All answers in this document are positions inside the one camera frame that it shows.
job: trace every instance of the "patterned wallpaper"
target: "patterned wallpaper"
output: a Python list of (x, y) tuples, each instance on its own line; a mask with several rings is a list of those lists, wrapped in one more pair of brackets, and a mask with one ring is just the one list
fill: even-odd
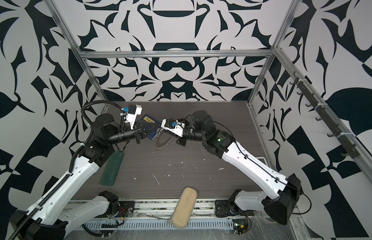
[(12, 233), (13, 212), (35, 203), (68, 169), (89, 134), (80, 108), (94, 99), (44, 3), (0, 0), (0, 239)]
[(270, 49), (291, 0), (56, 0), (83, 50)]
[[(372, 0), (303, 0), (282, 50), (372, 154)], [(372, 239), (372, 185), (292, 81), (275, 60), (253, 106), (277, 169), (313, 202), (311, 237)]]
[(112, 101), (247, 100), (264, 62), (265, 57), (88, 60)]

